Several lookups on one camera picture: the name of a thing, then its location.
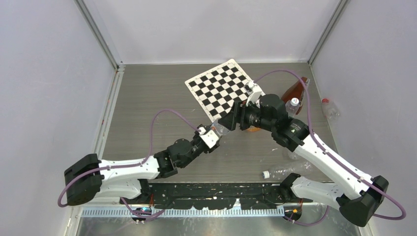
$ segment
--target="robotic arm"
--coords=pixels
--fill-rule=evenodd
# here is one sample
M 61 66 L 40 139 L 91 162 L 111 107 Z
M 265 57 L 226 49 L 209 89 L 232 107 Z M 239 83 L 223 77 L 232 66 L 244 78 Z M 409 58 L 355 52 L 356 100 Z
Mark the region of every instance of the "robotic arm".
M 281 194 L 286 201 L 296 198 L 311 199 L 338 209 L 353 224 L 365 226 L 382 203 L 383 196 L 365 185 L 362 180 L 372 183 L 384 192 L 387 190 L 388 181 L 382 176 L 372 178 L 352 166 L 314 134 L 316 140 L 326 148 L 326 151 L 322 151 L 311 137 L 308 126 L 298 119 L 288 117 L 285 104 L 277 95 L 261 96 L 262 90 L 253 82 L 245 88 L 249 92 L 249 98 L 245 101 L 235 101 L 231 111 L 212 125 L 200 125 L 192 141 L 178 139 L 166 150 L 137 160 L 108 161 L 98 160 L 96 154 L 85 156 L 65 171 L 66 184 L 87 171 L 96 168 L 101 168 L 101 171 L 81 178 L 68 188 L 68 205 L 84 204 L 93 198 L 140 197 L 144 189 L 148 188 L 148 179 L 167 178 L 177 174 L 177 168 L 184 168 L 203 152 L 211 153 L 219 147 L 221 137 L 235 130 L 236 124 L 239 123 L 241 130 L 255 126 L 271 132 L 272 138 L 279 145 L 313 163 L 335 183 L 316 182 L 291 173 L 280 184 Z M 327 155 L 327 152 L 333 154 L 361 178 L 357 179 L 343 169 Z M 106 168 L 119 165 L 131 167 Z

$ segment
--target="plastic bottle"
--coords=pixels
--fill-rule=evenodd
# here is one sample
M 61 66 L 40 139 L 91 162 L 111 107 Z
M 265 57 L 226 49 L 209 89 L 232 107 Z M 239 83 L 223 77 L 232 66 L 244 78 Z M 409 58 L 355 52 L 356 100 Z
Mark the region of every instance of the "plastic bottle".
M 322 100 L 323 114 L 328 120 L 335 120 L 339 118 L 340 112 L 336 105 L 327 98 Z
M 224 127 L 223 125 L 219 124 L 219 119 L 215 119 L 213 124 L 211 124 L 211 129 L 216 131 L 218 135 L 225 136 L 227 135 L 230 130 Z
M 310 79 L 306 78 L 306 77 L 302 77 L 301 78 L 305 85 L 308 86 L 310 85 Z M 296 97 L 299 99 L 299 103 L 300 103 L 300 107 L 298 109 L 298 111 L 296 112 L 296 115 L 298 115 L 298 113 L 301 111 L 302 108 L 302 104 L 304 102 L 303 98 L 304 98 L 304 87 L 302 86 L 300 81 L 297 81 L 295 84 L 293 84 L 289 89 L 287 89 L 287 91 L 285 91 L 285 93 L 281 96 L 281 100 L 283 100 L 285 103 L 287 103 L 289 100 L 291 100 L 292 98 Z
M 289 117 L 294 117 L 297 114 L 297 111 L 299 109 L 299 99 L 294 97 L 293 99 L 291 99 L 290 101 L 288 101 L 285 104 L 285 109 L 288 112 L 288 116 Z
M 313 172 L 312 164 L 306 160 L 302 160 L 295 161 L 287 165 L 273 166 L 269 170 L 262 172 L 262 177 L 282 181 L 291 173 L 297 173 L 305 176 L 311 172 Z
M 291 152 L 290 150 L 284 148 L 283 149 L 283 156 L 290 158 L 291 160 L 298 161 L 298 160 L 304 160 L 304 158 L 295 152 Z

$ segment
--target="black and white checkerboard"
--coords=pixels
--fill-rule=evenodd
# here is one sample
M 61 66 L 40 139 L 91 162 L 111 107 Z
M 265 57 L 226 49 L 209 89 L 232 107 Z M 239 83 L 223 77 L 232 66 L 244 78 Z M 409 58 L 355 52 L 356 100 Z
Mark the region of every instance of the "black and white checkerboard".
M 230 111 L 234 100 L 248 98 L 244 86 L 251 80 L 231 59 L 185 81 L 185 84 L 213 122 Z

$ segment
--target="wire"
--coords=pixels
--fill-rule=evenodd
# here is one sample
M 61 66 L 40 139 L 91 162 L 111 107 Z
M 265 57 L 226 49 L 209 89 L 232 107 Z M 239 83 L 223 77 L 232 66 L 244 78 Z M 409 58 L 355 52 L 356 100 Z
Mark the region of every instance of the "wire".
M 149 200 L 149 207 L 153 207 L 155 204 L 153 204 L 153 193 L 150 196 L 150 200 Z
M 130 211 L 130 213 L 132 213 L 133 215 L 139 217 L 139 218 L 145 218 L 146 221 L 152 221 L 154 219 L 156 219 L 158 216 L 162 215 L 165 210 L 160 210 L 159 212 L 152 214 L 152 215 L 139 215 L 137 213 L 137 211 L 132 210 L 132 208 L 130 208 L 129 204 L 127 203 L 126 199 L 124 198 L 120 198 L 120 200 L 123 202 L 123 204 L 127 207 L 127 209 Z
M 285 204 L 285 203 L 280 203 L 280 204 L 274 203 L 273 201 L 271 201 L 271 200 L 268 200 L 268 199 L 266 199 L 265 197 L 264 197 L 264 199 L 265 199 L 265 200 L 267 200 L 268 202 L 272 203 L 272 204 L 275 204 L 275 205 L 277 205 L 277 206 L 280 206 L 280 205 L 283 205 L 283 204 Z
M 257 80 L 255 80 L 255 82 L 259 81 L 260 79 L 262 79 L 263 77 L 272 74 L 274 72 L 287 72 L 290 73 L 292 75 L 294 75 L 301 83 L 301 85 L 304 88 L 306 97 L 307 97 L 307 123 L 308 123 L 308 131 L 310 132 L 310 136 L 313 139 L 313 141 L 317 144 L 317 146 L 322 150 L 325 151 L 326 149 L 322 146 L 322 144 L 316 139 L 316 137 L 314 136 L 314 132 L 313 132 L 313 128 L 311 125 L 311 106 L 310 106 L 310 94 L 308 92 L 307 86 L 305 85 L 304 81 L 301 79 L 300 76 L 298 76 L 295 72 L 291 71 L 291 70 L 274 70 L 271 71 L 263 76 L 261 76 L 260 78 L 258 78 Z M 337 164 L 339 164 L 343 169 L 345 169 L 347 172 L 349 172 L 351 175 L 353 175 L 355 178 L 357 178 L 359 181 L 362 181 L 363 183 L 365 183 L 366 185 L 368 185 L 370 188 L 372 188 L 373 190 L 377 191 L 379 194 L 381 194 L 382 196 L 386 197 L 387 199 L 389 199 L 392 203 L 394 203 L 400 210 L 401 210 L 401 215 L 397 216 L 397 217 L 393 217 L 393 216 L 384 216 L 384 215 L 379 215 L 379 214 L 374 214 L 375 217 L 379 217 L 382 219 L 386 219 L 386 220 L 402 220 L 407 216 L 407 213 L 404 209 L 404 207 L 397 201 L 395 200 L 393 197 L 391 197 L 390 195 L 388 195 L 387 193 L 383 192 L 381 189 L 375 187 L 374 185 L 372 185 L 371 183 L 369 183 L 368 181 L 361 179 L 361 177 L 356 174 L 354 171 L 352 171 L 351 169 L 349 169 L 346 165 L 344 165 L 342 162 L 340 162 L 335 156 L 333 156 L 331 153 L 326 152 L 327 155 L 333 160 L 335 161 Z
M 144 164 L 144 163 L 146 163 L 146 161 L 149 159 L 149 157 L 150 157 L 150 154 L 152 153 L 152 143 L 153 143 L 153 124 L 155 123 L 155 120 L 156 120 L 156 118 L 158 117 L 158 115 L 160 114 L 160 113 L 162 113 L 162 112 L 171 112 L 171 113 L 174 113 L 175 115 L 177 115 L 179 118 L 181 118 L 183 121 L 185 121 L 185 123 L 187 123 L 191 128 L 193 128 L 195 131 L 199 131 L 198 129 L 197 129 L 197 127 L 195 127 L 194 125 L 192 125 L 185 117 L 183 117 L 180 113 L 178 113 L 178 112 L 176 112 L 176 111 L 174 111 L 174 110 L 172 110 L 172 109 L 163 109 L 163 110 L 161 110 L 161 111 L 159 111 L 158 113 L 156 113 L 156 115 L 153 117 L 153 119 L 152 119 L 152 122 L 151 122 L 151 124 L 150 124 L 150 129 L 149 129 L 149 139 L 150 139 L 150 142 L 149 142 L 149 152 L 148 152 L 148 155 L 146 156 L 146 158 L 143 160 L 143 161 L 141 161 L 141 162 L 139 162 L 139 163 L 137 163 L 137 164 L 129 164 L 129 165 L 116 165 L 116 166 L 105 166 L 105 167 L 99 167 L 99 168 L 95 168 L 95 169 L 92 169 L 92 170 L 89 170 L 89 171 L 86 171 L 86 172 L 84 172 L 84 173 L 82 173 L 81 175 L 79 175 L 79 176 L 77 176 L 77 177 L 75 177 L 72 181 L 70 181 L 68 184 L 67 184 L 67 186 L 65 186 L 65 188 L 63 189 L 63 191 L 61 192 L 61 194 L 60 194 L 60 196 L 58 197 L 58 206 L 59 207 L 66 207 L 66 206 L 68 206 L 68 204 L 62 204 L 62 199 L 63 199 L 63 196 L 64 196 L 64 194 L 68 191 L 68 189 L 75 183 L 75 182 L 77 182 L 78 180 L 80 180 L 81 178 L 83 178 L 83 177 L 85 177 L 85 176 L 87 176 L 87 175 L 90 175 L 90 174 L 95 174 L 95 175 L 97 175 L 97 174 L 99 174 L 98 172 L 99 171 L 102 171 L 102 170 L 110 170 L 110 169 L 119 169 L 119 168 L 129 168 L 129 167 L 137 167 L 137 166 L 140 166 L 140 165 L 142 165 L 142 164 Z M 154 219 L 156 219 L 158 216 L 160 216 L 162 213 L 164 213 L 164 211 L 165 210 L 161 210 L 161 211 L 159 211 L 158 213 L 155 213 L 155 214 L 153 214 L 153 215 L 151 215 L 151 216 L 143 216 L 143 215 L 138 215 L 137 213 L 136 213 L 136 211 L 133 211 L 130 207 L 129 207 L 129 205 L 127 204 L 127 202 L 126 202 L 126 200 L 124 199 L 124 198 L 120 198 L 121 199 L 121 201 L 126 205 L 126 207 L 129 209 L 129 211 L 132 213 L 132 214 L 134 214 L 134 215 L 136 215 L 136 216 L 138 216 L 138 217 L 141 217 L 141 218 L 146 218 L 147 219 L 147 221 L 151 221 L 151 220 L 154 220 Z
M 303 202 L 303 200 L 304 200 L 304 199 L 303 199 L 303 198 L 301 198 L 301 199 L 300 199 L 300 202 L 299 202 L 299 204 L 300 204 L 300 211 L 302 211 L 302 202 Z
M 297 225 L 302 225 L 302 226 L 315 226 L 315 225 L 318 225 L 318 224 L 320 224 L 325 218 L 326 218 L 326 216 L 327 216 L 327 214 L 328 214 L 328 211 L 330 210 L 330 207 L 329 206 L 327 206 L 326 207 L 326 211 L 325 211 L 325 213 L 323 214 L 323 216 L 320 218 L 320 220 L 318 220 L 318 221 L 316 221 L 316 222 L 314 222 L 314 223 L 302 223 L 302 222 L 298 222 L 298 221 L 295 221 L 294 222 L 294 224 L 297 224 Z M 293 221 L 291 218 L 293 217 L 293 214 L 291 214 L 291 216 L 290 217 L 288 217 L 288 216 L 284 216 L 284 218 L 286 219 L 286 220 L 288 220 L 288 221 Z

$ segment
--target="black mounting base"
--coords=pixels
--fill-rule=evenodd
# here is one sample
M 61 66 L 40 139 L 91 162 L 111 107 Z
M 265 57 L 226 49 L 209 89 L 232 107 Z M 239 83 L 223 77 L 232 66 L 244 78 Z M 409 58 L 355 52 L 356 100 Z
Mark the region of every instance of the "black mounting base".
M 127 200 L 129 204 L 153 203 L 159 209 L 230 209 L 239 199 L 242 209 L 273 209 L 276 205 L 300 199 L 284 199 L 281 188 L 273 183 L 150 183 L 148 198 Z

